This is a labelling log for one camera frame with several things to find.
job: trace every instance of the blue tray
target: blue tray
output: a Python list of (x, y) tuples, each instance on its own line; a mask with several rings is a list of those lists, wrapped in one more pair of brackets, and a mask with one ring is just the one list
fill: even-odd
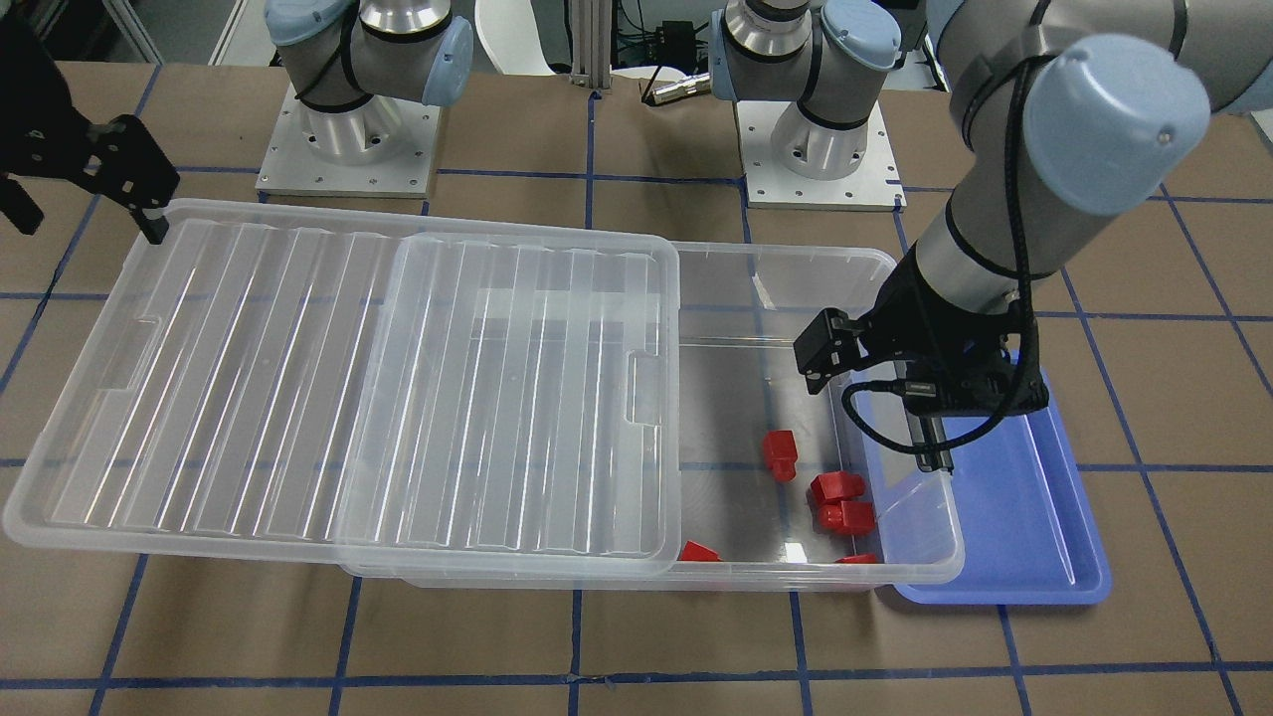
[[(946, 420), (964, 434), (981, 418)], [(1096, 604), (1105, 558), (1055, 400), (952, 452), (964, 571), (942, 585), (897, 585), (919, 604)]]

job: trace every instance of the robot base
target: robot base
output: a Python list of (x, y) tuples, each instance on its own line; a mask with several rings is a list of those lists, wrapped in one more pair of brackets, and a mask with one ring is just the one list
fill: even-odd
[(788, 169), (774, 155), (773, 135), (778, 117), (789, 102), (738, 102), (738, 136), (742, 166), (747, 175), (747, 205), (771, 209), (824, 209), (841, 211), (891, 211), (906, 205), (892, 158), (892, 145), (880, 106), (867, 121), (871, 144), (852, 175), (833, 181), (811, 180)]
[(391, 99), (402, 117), (404, 147), (365, 166), (328, 162), (311, 150), (300, 130), (300, 102), (288, 94), (256, 177), (257, 191), (276, 196), (382, 196), (428, 199), (438, 147), (439, 107)]

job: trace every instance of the grid pattern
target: grid pattern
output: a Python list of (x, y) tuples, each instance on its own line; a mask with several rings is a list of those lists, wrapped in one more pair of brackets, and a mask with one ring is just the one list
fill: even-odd
[[(149, 83), (141, 94), (140, 102), (137, 103), (136, 112), (141, 113), (148, 102), (151, 98), (151, 93), (160, 78), (160, 68), (155, 68), (150, 74)], [(516, 79), (507, 79), (504, 82), (518, 82)], [(598, 173), (596, 171), (596, 145), (597, 145), (597, 111), (603, 103), (619, 103), (621, 98), (616, 96), (601, 96), (593, 93), (587, 97), (584, 106), (583, 94), (579, 94), (579, 103), (572, 111), (579, 111), (587, 113), (587, 136), (586, 136), (586, 168), (583, 172), (535, 172), (535, 171), (513, 171), (513, 169), (480, 169), (480, 168), (463, 168), (463, 167), (449, 167), (443, 166), (439, 169), (439, 181), (446, 181), (447, 177), (503, 177), (503, 178), (517, 178), (527, 181), (538, 180), (573, 180), (584, 182), (584, 206), (583, 206), (583, 226), (584, 228), (593, 228), (597, 223), (596, 217), (596, 189), (602, 183), (654, 183), (654, 185), (667, 185), (667, 186), (717, 186), (732, 189), (737, 192), (738, 201), (738, 214), (741, 219), (741, 241), (750, 243), (754, 241), (751, 222), (746, 206), (746, 186), (745, 180), (741, 177), (662, 177), (662, 176), (634, 176), (634, 175), (610, 175)], [(928, 122), (937, 124), (943, 122), (946, 117), (943, 113), (937, 116), (927, 117)], [(261, 132), (269, 131), (269, 127), (260, 127)], [(895, 140), (897, 139), (897, 132), (894, 132)], [(219, 167), (219, 166), (183, 166), (178, 167), (183, 175), (255, 175), (256, 168), (252, 167)], [(951, 187), (942, 186), (905, 186), (905, 191), (913, 194), (945, 194), (951, 191)], [(265, 196), (260, 196), (261, 201), (265, 201)], [(326, 689), (330, 692), (328, 699), (328, 713), (335, 716), (342, 712), (342, 705), (350, 701), (350, 693), (355, 689), (368, 689), (374, 691), (378, 687), (433, 687), (444, 689), (447, 687), (556, 687), (565, 689), (566, 698), (564, 703), (564, 710), (570, 716), (580, 712), (580, 703), (587, 702), (587, 699), (580, 698), (580, 691), (593, 685), (605, 685), (607, 688), (619, 688), (631, 684), (636, 688), (653, 688), (653, 684), (712, 684), (712, 683), (728, 683), (728, 684), (742, 684), (742, 683), (771, 683), (771, 682), (785, 682), (798, 685), (799, 702), (798, 705), (791, 705), (792, 712), (796, 708), (805, 715), (812, 715), (815, 712), (815, 702), (817, 684), (824, 682), (885, 682), (889, 684), (901, 684), (913, 680), (951, 680), (951, 679), (1011, 679), (1015, 685), (1017, 698), (1020, 701), (1020, 712), (1030, 715), (1034, 712), (1031, 707), (1030, 698), (1030, 685), (1031, 678), (1037, 677), (1081, 677), (1081, 675), (1125, 675), (1125, 674), (1209, 674), (1220, 679), (1223, 688), (1225, 698), (1227, 699), (1228, 708), (1235, 715), (1244, 713), (1244, 705), (1246, 708), (1253, 706), (1267, 705), (1269, 701), (1269, 694), (1255, 694), (1255, 696), (1242, 696), (1234, 685), (1232, 674), (1241, 673), (1269, 673), (1273, 671), (1273, 659), (1270, 660), (1227, 660), (1225, 659), (1220, 645), (1217, 643), (1216, 634), (1212, 631), (1211, 622), (1208, 620), (1207, 613), (1203, 609), (1203, 603), (1199, 599), (1198, 590), (1194, 581), (1190, 578), (1190, 573), (1186, 569), (1185, 559), (1181, 557), (1181, 549), (1178, 544), (1176, 536), (1172, 533), (1172, 525), (1167, 517), (1167, 511), (1164, 508), (1162, 501), (1160, 499), (1158, 492), (1156, 489), (1153, 475), (1157, 473), (1197, 473), (1197, 474), (1268, 474), (1273, 473), (1273, 464), (1207, 464), (1204, 461), (1198, 462), (1160, 462), (1151, 461), (1142, 454), (1141, 446), (1137, 441), (1137, 434), (1133, 431), (1132, 420), (1129, 419), (1128, 412), (1124, 409), (1124, 401), (1120, 399), (1119, 390), (1115, 387), (1115, 380), (1111, 376), (1110, 367), (1106, 361), (1106, 355), (1102, 353), (1102, 345), (1097, 341), (1097, 333), (1094, 329), (1094, 324), (1101, 322), (1164, 322), (1164, 324), (1227, 324), (1227, 326), (1234, 331), (1237, 341), (1241, 345), (1245, 358), (1249, 361), (1250, 368), (1254, 371), (1259, 383), (1267, 392), (1268, 397), (1273, 397), (1273, 387), (1270, 387), (1269, 377), (1258, 350), (1253, 347), (1251, 339), (1248, 331), (1251, 326), (1259, 324), (1273, 322), (1273, 316), (1270, 315), (1240, 315), (1235, 313), (1230, 303), (1226, 301), (1223, 292), (1221, 290), (1221, 284), (1213, 274), (1212, 269), (1199, 248), (1189, 224), (1186, 223), (1180, 206), (1188, 204), (1220, 204), (1220, 205), (1250, 205), (1250, 204), (1273, 204), (1273, 199), (1225, 199), (1225, 197), (1211, 197), (1211, 196), (1176, 196), (1169, 191), (1167, 186), (1161, 187), (1161, 195), (1153, 196), (1152, 201), (1165, 203), (1179, 226), (1180, 241), (1184, 241), (1193, 256), (1197, 260), (1199, 270), (1203, 273), (1211, 290), (1220, 304), (1220, 313), (1217, 315), (1180, 315), (1180, 313), (1124, 313), (1124, 312), (1088, 312), (1085, 311), (1081, 296), (1076, 289), (1074, 282), (1072, 280), (1068, 271), (1062, 271), (1062, 280), (1064, 283), (1066, 292), (1069, 296), (1072, 303), (1072, 310), (1069, 311), (1046, 311), (1040, 312), (1041, 317), (1045, 319), (1067, 319), (1077, 321), (1082, 326), (1082, 333), (1087, 341), (1087, 348), (1091, 352), (1091, 357), (1095, 359), (1096, 367), (1100, 373), (1101, 382), (1104, 383), (1104, 390), (1108, 392), (1109, 400), (1113, 403), (1114, 412), (1118, 417), (1118, 424), (1122, 429), (1123, 437), (1130, 451), (1132, 460), (1129, 462), (1085, 462), (1080, 464), (1080, 469), (1085, 473), (1101, 474), (1101, 473), (1130, 473), (1139, 476), (1143, 485), (1148, 502), (1152, 506), (1153, 516), (1158, 529), (1161, 530), (1161, 539), (1165, 541), (1167, 552), (1171, 557), (1171, 563), (1179, 577), (1180, 585), (1188, 598), (1189, 606), (1192, 608), (1193, 617), (1197, 620), (1197, 628), (1206, 642), (1206, 648), (1208, 659), (1194, 660), (1194, 661), (1094, 661), (1094, 662), (1081, 662), (1081, 664), (1025, 664), (1018, 650), (1017, 638), (1013, 632), (1013, 614), (1017, 612), (1016, 608), (998, 606), (994, 613), (998, 618), (999, 628), (1002, 629), (1003, 648), (1007, 652), (1006, 665), (971, 665), (971, 666), (918, 666), (918, 668), (840, 668), (840, 669), (813, 669), (810, 666), (810, 659), (806, 654), (806, 618), (802, 613), (802, 598), (801, 595), (792, 592), (787, 596), (787, 604), (789, 606), (789, 624), (785, 628), (791, 632), (791, 650), (793, 652), (794, 669), (770, 669), (770, 670), (752, 670), (752, 671), (714, 671), (714, 670), (649, 670), (649, 671), (617, 671), (617, 673), (593, 673), (588, 666), (588, 655), (584, 647), (584, 615), (593, 603), (596, 595), (586, 594), (583, 591), (574, 591), (570, 595), (570, 618), (569, 618), (569, 665), (564, 671), (550, 671), (550, 673), (517, 673), (517, 674), (350, 674), (350, 654), (354, 648), (355, 636), (359, 627), (360, 615), (360, 600), (363, 599), (364, 582), (362, 578), (353, 577), (349, 582), (349, 595), (348, 603), (344, 610), (344, 623), (340, 629), (339, 650), (332, 655), (335, 666), (330, 675), (304, 675), (304, 677), (236, 677), (236, 675), (220, 675), (220, 677), (121, 677), (116, 675), (116, 664), (120, 659), (121, 647), (125, 641), (125, 636), (129, 633), (130, 622), (132, 619), (134, 609), (137, 604), (137, 595), (143, 587), (144, 580), (148, 571), (148, 557), (140, 555), (136, 561), (136, 566), (132, 571), (131, 581), (129, 582), (126, 595), (123, 598), (122, 608), (120, 610), (115, 631), (109, 642), (109, 647), (104, 655), (104, 660), (101, 669), (101, 675), (98, 678), (3, 678), (0, 679), (0, 694), (6, 691), (81, 691), (92, 692), (93, 699), (89, 706), (89, 715), (95, 716), (103, 712), (103, 703), (107, 699), (108, 693), (116, 691), (137, 691), (137, 689), (207, 689), (214, 687), (220, 688), (256, 688), (256, 689)], [(18, 341), (17, 349), (13, 355), (8, 358), (4, 367), (3, 375), (0, 375), (0, 396), (10, 389), (10, 383), (14, 380), (15, 372), (27, 353), (32, 338), (36, 334), (36, 329), (41, 325), (42, 319), (46, 316), (46, 311), (51, 304), (59, 302), (101, 302), (104, 301), (106, 294), (102, 293), (76, 293), (76, 292), (62, 292), (59, 290), (59, 282), (66, 271), (76, 248), (80, 245), (80, 240), (85, 234), (85, 229), (94, 217), (99, 205), (99, 199), (94, 197), (89, 201), (83, 218), (80, 219), (74, 234), (71, 236), (66, 250), (59, 260), (48, 287), (43, 292), (10, 292), (0, 293), (0, 302), (36, 302), (34, 311), (22, 333)], [(428, 203), (420, 205), (420, 213), (428, 214), (430, 206)], [(896, 232), (897, 246), (905, 250), (909, 245), (906, 231), (903, 223), (903, 214), (900, 208), (892, 214), (892, 224)], [(755, 306), (737, 307), (740, 311), (752, 311), (755, 312)], [(766, 414), (770, 415), (771, 409), (766, 405)], [(1082, 419), (1082, 415), (1067, 415), (1071, 420)], [(0, 455), (0, 468), (19, 468), (24, 461), (23, 456), (4, 456)], [(682, 465), (684, 469), (757, 469), (759, 465)], [(1118, 580), (1118, 573), (1115, 572), (1115, 580)]]

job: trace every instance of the white chair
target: white chair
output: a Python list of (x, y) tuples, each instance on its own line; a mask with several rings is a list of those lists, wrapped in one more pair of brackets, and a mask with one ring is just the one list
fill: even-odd
[[(540, 46), (538, 27), (531, 0), (475, 0), (474, 29), (486, 50), (490, 64), (504, 75), (551, 75), (544, 47)], [(654, 68), (622, 68), (615, 75), (649, 79)], [(676, 68), (658, 71), (659, 80), (677, 82), (685, 73)]]

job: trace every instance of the red object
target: red object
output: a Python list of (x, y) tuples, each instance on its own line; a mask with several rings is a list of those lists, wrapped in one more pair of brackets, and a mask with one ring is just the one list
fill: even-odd
[(817, 511), (817, 522), (839, 535), (866, 536), (875, 530), (875, 506), (869, 502), (845, 499), (838, 505), (824, 505)]
[(863, 554), (850, 554), (848, 557), (840, 557), (835, 561), (836, 564), (878, 564), (880, 558), (875, 555), (875, 552), (866, 552)]
[(796, 436), (791, 431), (769, 431), (760, 448), (765, 454), (765, 466), (775, 480), (789, 483), (796, 479)]
[(821, 507), (862, 497), (867, 492), (867, 482), (862, 479), (862, 475), (839, 470), (835, 473), (822, 473), (813, 478), (813, 484), (810, 489), (813, 490), (813, 502)]
[(681, 562), (721, 562), (721, 555), (696, 541), (686, 541), (681, 548)]

